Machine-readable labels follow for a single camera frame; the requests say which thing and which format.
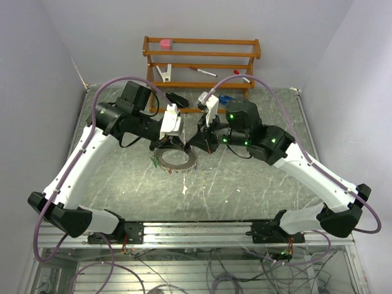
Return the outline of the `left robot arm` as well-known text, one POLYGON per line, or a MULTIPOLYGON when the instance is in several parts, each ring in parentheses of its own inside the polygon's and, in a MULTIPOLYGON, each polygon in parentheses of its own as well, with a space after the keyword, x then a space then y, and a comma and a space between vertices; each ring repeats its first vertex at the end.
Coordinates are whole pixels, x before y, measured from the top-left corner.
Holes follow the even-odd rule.
POLYGON ((184 149, 179 137, 183 121, 177 104, 169 102, 160 120, 144 113, 150 95, 160 94, 157 88, 128 81, 115 101, 93 103, 80 141, 63 168, 43 192, 32 192, 28 197, 40 222, 49 222, 72 238, 86 232, 103 233, 111 243, 124 238, 126 221, 111 211, 82 207, 82 193, 88 178, 126 133, 137 140, 148 140, 154 153, 184 149))

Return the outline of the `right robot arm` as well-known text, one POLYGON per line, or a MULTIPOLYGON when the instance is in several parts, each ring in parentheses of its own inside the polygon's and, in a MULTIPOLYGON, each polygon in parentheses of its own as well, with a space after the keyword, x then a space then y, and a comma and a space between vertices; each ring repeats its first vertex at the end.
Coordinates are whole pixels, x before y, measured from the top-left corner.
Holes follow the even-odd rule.
POLYGON ((211 113, 203 114, 196 134, 187 141, 186 147, 196 147, 209 154, 219 145, 245 147, 249 158, 285 171, 322 200, 318 205, 300 210, 283 209, 271 220, 258 221, 246 234, 279 243, 308 230, 348 237, 359 223, 371 188, 365 184, 350 184, 331 173, 302 151, 284 129, 264 124, 253 102, 232 99, 226 103, 225 111, 225 123, 211 113))

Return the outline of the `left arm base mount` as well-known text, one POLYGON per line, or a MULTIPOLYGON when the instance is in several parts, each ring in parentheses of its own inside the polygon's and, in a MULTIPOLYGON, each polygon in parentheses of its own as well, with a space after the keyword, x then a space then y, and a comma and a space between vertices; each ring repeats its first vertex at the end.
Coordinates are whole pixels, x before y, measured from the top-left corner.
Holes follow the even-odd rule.
POLYGON ((142 244, 144 225, 142 222, 122 220, 113 233, 104 234, 110 244, 142 244))

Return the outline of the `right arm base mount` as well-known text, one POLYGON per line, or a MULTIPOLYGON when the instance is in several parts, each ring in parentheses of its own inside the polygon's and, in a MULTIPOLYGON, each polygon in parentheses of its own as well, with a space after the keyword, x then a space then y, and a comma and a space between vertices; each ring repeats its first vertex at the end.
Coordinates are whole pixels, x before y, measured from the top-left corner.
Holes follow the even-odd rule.
POLYGON ((289 235, 280 228, 282 216, 286 212, 286 209, 280 210, 273 219, 252 220, 251 229, 246 232, 246 236, 250 236, 254 244, 288 243, 290 238, 294 243, 304 243, 302 233, 289 235))

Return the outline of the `round metal keyring disc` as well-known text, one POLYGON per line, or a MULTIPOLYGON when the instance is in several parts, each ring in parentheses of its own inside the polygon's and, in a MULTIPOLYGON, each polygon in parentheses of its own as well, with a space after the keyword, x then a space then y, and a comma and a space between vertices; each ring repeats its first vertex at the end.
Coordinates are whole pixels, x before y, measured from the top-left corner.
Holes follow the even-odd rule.
POLYGON ((198 156, 193 150, 190 153, 177 149, 157 149, 152 157, 156 157, 161 169, 172 173, 186 173, 195 168, 198 164, 198 156))

